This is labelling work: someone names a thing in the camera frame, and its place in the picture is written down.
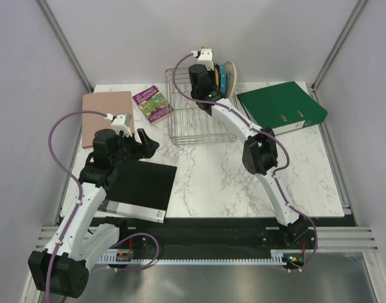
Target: gray wall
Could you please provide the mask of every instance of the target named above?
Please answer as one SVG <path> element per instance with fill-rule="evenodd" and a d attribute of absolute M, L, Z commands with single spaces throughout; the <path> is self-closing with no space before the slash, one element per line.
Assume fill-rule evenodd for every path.
<path fill-rule="evenodd" d="M 357 1 L 47 2 L 94 86 L 164 82 L 202 45 L 243 81 L 313 81 Z"/>
<path fill-rule="evenodd" d="M 367 4 L 318 92 L 355 212 L 386 265 L 386 0 Z"/>
<path fill-rule="evenodd" d="M 64 178 L 47 149 L 49 129 L 81 108 L 84 92 L 34 1 L 0 0 L 0 302 L 19 301 Z M 79 122 L 63 123 L 54 137 L 64 163 Z"/>

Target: table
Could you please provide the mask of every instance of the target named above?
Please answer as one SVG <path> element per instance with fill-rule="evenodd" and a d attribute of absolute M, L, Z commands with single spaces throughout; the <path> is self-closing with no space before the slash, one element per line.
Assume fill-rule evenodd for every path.
<path fill-rule="evenodd" d="M 278 83 L 239 83 L 237 93 Z M 307 91 L 304 82 L 298 84 Z M 153 84 L 97 85 L 95 92 L 131 91 L 137 94 Z M 155 84 L 165 94 L 165 84 Z M 167 122 L 151 126 L 136 104 L 134 123 L 160 143 L 149 162 L 177 166 L 177 174 L 167 218 L 183 217 L 273 217 L 274 210 L 260 182 L 242 165 L 241 142 L 201 143 L 175 146 L 168 136 Z M 291 165 L 280 176 L 296 207 L 312 217 L 343 217 L 343 209 L 334 182 L 318 126 L 280 134 Z M 72 172 L 79 176 L 91 148 L 78 146 Z M 279 165 L 284 153 L 278 147 Z M 77 192 L 73 181 L 67 187 L 61 215 L 65 215 Z M 98 211 L 96 217 L 107 216 Z"/>

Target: cardboard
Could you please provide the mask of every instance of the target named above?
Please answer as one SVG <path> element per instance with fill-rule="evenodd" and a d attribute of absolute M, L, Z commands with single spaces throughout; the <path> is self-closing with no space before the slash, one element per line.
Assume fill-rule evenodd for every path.
<path fill-rule="evenodd" d="M 83 96 L 82 103 L 83 110 L 95 110 L 115 116 L 123 113 L 130 114 L 132 119 L 129 127 L 134 132 L 131 92 L 89 93 Z M 84 114 L 82 116 L 82 147 L 92 147 L 95 133 L 105 128 L 111 128 L 109 120 L 98 115 Z"/>

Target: marble table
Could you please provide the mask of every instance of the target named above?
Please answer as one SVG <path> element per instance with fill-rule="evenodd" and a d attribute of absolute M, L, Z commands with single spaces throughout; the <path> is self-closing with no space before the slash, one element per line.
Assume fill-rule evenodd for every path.
<path fill-rule="evenodd" d="M 277 83 L 240 83 L 237 93 Z M 307 91 L 303 82 L 298 84 Z M 96 92 L 131 91 L 137 94 L 152 84 L 97 85 Z M 155 84 L 165 94 L 165 84 Z M 136 104 L 134 123 L 160 143 L 155 156 L 146 160 L 177 166 L 177 174 L 167 211 L 175 217 L 273 217 L 274 210 L 259 180 L 242 165 L 241 142 L 173 145 L 167 122 L 151 126 Z M 318 126 L 280 134 L 278 139 L 287 148 L 291 165 L 280 176 L 296 207 L 312 217 L 343 217 L 342 204 L 327 159 Z M 72 172 L 79 176 L 91 149 L 78 146 Z M 279 164 L 286 159 L 279 149 Z M 61 215 L 69 209 L 77 188 L 70 182 Z M 108 215 L 98 211 L 96 217 Z"/>

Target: dish rack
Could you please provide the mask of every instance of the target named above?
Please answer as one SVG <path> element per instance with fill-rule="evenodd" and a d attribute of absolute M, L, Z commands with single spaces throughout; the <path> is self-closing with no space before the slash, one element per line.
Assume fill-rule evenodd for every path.
<path fill-rule="evenodd" d="M 168 132 L 175 145 L 227 141 L 237 137 L 221 122 L 214 120 L 201 110 L 193 101 L 187 100 L 176 91 L 172 81 L 173 69 L 167 69 L 166 94 L 173 111 L 168 115 Z M 187 68 L 179 68 L 175 75 L 176 84 L 186 95 L 190 96 L 190 79 Z M 231 103 L 236 107 L 237 99 L 233 96 Z"/>

